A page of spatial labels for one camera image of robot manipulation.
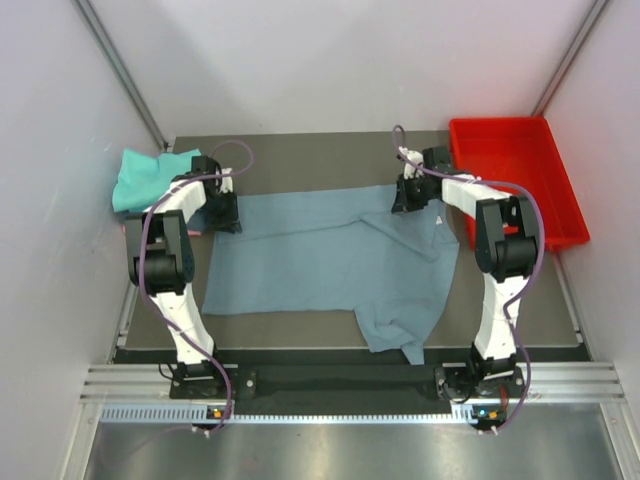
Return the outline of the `grey-blue t shirt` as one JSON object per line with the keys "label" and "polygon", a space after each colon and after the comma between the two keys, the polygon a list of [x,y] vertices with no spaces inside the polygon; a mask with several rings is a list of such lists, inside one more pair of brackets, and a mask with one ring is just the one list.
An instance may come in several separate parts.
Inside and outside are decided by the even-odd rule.
{"label": "grey-blue t shirt", "polygon": [[242,231],[218,233],[208,315],[352,311],[369,350],[422,365],[459,253],[446,207],[391,211],[393,185],[242,196]]}

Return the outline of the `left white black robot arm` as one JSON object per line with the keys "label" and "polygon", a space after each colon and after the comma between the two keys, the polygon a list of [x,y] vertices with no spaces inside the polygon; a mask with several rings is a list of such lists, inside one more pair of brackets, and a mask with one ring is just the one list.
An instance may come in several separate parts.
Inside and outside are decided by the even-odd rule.
{"label": "left white black robot arm", "polygon": [[205,227],[242,231],[232,171],[205,155],[172,180],[159,202],[125,220],[131,282],[166,324],[176,359],[166,364],[173,399],[222,399],[228,376],[216,358],[216,344],[204,327],[193,293],[195,257],[187,224],[197,213]]}

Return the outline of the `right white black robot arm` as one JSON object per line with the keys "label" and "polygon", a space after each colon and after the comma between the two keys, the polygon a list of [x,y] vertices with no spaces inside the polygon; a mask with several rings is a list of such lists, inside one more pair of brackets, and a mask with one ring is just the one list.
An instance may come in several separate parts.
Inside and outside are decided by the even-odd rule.
{"label": "right white black robot arm", "polygon": [[475,222],[474,255],[483,274],[481,322],[463,375],[442,382],[444,397],[463,403],[521,380],[516,355],[520,302],[540,272],[545,246],[542,214],[523,187],[483,180],[453,168],[446,149],[397,149],[403,172],[393,212],[408,213],[440,200]]}

